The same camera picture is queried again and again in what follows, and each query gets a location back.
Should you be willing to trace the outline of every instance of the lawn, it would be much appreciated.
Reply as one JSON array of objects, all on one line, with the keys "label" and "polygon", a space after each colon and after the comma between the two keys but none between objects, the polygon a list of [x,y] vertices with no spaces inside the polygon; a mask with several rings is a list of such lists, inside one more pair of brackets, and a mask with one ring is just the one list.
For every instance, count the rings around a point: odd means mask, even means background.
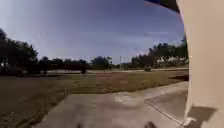
[{"label": "lawn", "polygon": [[27,128],[69,94],[136,91],[182,81],[187,71],[0,77],[0,127]]}]

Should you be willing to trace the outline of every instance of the beige wall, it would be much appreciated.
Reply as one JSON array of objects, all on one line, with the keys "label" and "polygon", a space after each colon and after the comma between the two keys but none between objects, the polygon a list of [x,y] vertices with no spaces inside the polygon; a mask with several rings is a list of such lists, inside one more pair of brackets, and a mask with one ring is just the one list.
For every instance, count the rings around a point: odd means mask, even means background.
[{"label": "beige wall", "polygon": [[186,115],[192,105],[215,109],[201,128],[224,128],[224,0],[177,1],[191,56]]}]

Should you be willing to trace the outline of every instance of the ground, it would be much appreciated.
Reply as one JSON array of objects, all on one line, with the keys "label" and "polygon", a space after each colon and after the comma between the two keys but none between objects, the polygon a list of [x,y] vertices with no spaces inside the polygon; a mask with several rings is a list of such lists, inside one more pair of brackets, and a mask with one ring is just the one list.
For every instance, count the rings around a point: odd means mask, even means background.
[{"label": "ground", "polygon": [[187,89],[182,82],[137,92],[72,94],[33,128],[179,128]]},{"label": "ground", "polygon": [[30,127],[70,94],[136,91],[177,83],[186,71],[1,77],[0,126]]}]

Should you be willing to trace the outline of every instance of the blue sky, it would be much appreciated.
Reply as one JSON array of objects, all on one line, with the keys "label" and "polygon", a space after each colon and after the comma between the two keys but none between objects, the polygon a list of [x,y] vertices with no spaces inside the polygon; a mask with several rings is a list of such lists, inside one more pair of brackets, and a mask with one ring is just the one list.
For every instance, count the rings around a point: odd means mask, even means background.
[{"label": "blue sky", "polygon": [[179,14],[144,0],[1,0],[0,8],[0,27],[39,57],[119,63],[184,35]]}]

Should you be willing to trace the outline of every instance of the concrete path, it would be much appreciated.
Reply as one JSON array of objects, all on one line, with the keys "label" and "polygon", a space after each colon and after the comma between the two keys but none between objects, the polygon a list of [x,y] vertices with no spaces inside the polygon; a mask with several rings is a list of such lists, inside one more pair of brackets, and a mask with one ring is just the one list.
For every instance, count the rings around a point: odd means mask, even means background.
[{"label": "concrete path", "polygon": [[151,128],[150,122],[177,128],[187,88],[182,82],[133,93],[70,95],[33,128]]}]

